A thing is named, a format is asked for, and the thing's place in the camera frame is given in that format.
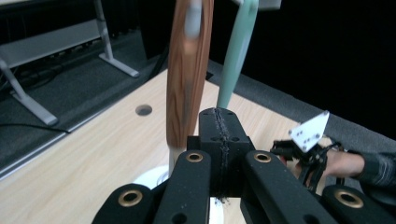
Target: dark sleeve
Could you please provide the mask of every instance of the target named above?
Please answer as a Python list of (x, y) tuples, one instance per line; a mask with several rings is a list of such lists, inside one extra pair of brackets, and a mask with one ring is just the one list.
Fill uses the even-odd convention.
[(360, 154), (364, 158), (363, 171), (355, 179), (381, 188), (396, 187), (396, 153), (348, 152)]

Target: teal spatula handle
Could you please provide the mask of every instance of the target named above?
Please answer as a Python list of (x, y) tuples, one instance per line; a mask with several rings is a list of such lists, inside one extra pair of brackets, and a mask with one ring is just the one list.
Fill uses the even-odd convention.
[(217, 107), (227, 108), (230, 102), (247, 55), (258, 6), (259, 0), (244, 0), (239, 6), (221, 72)]

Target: light wood tabletop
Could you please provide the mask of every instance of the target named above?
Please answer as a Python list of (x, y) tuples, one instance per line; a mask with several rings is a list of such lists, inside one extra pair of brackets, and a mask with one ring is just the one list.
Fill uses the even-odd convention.
[[(92, 223), (113, 190), (166, 165), (166, 79), (165, 71), (1, 180), (0, 223)], [(200, 111), (216, 106), (218, 92), (205, 83)], [(136, 114), (142, 105), (152, 112)], [(257, 149), (298, 125), (235, 94), (228, 109)], [(245, 223), (238, 199), (223, 208), (225, 223)]]

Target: dark background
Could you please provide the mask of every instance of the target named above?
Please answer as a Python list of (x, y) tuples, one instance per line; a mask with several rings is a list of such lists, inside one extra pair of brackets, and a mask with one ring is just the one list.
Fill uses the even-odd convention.
[[(92, 1), (31, 2), (1, 9), (0, 44), (95, 18)], [(164, 51), (175, 0), (102, 2), (111, 36), (138, 26), (148, 58)], [(215, 62), (224, 62), (237, 9), (215, 0)], [(384, 0), (283, 0), (280, 10), (259, 12), (242, 73), (396, 139), (395, 9)]]

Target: gray carpet floor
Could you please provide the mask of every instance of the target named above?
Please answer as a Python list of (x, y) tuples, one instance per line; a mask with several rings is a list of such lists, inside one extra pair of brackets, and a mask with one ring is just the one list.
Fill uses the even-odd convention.
[[(139, 71), (140, 77), (129, 77), (99, 59), (97, 55), (102, 52), (102, 43), (96, 41), (87, 49), (76, 49), (53, 59), (53, 69), (62, 68), (62, 72), (48, 84), (27, 91), (59, 118), (60, 122), (51, 128), (73, 132), (150, 79), (159, 56), (146, 58), (138, 30), (112, 39), (112, 47), (115, 58)], [(208, 81), (219, 85), (221, 69), (221, 64), (209, 61), (208, 73), (213, 76)], [(238, 79), (234, 92), (298, 122), (326, 110), (245, 75)], [(0, 98), (0, 125), (16, 123), (43, 126), (9, 94), (3, 94)], [(32, 127), (0, 126), (0, 177), (25, 164), (66, 134)], [(396, 141), (332, 114), (325, 134), (341, 142), (346, 149), (396, 152)], [(332, 183), (334, 180), (329, 178), (328, 181)], [(354, 180), (348, 180), (346, 184), (359, 188)]]

